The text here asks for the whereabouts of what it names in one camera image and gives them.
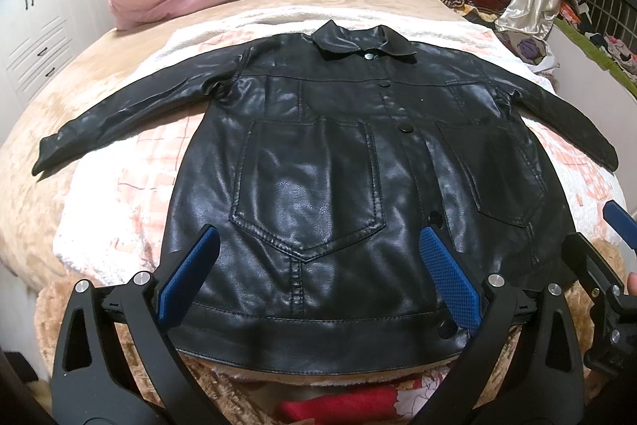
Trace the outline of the right hand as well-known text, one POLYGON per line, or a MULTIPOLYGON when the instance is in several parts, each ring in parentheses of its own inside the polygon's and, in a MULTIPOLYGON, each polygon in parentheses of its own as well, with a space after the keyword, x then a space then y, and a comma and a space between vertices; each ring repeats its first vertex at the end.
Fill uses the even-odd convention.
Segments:
POLYGON ((627 278, 627 293, 630 296, 637 296, 637 273, 631 272, 627 278))

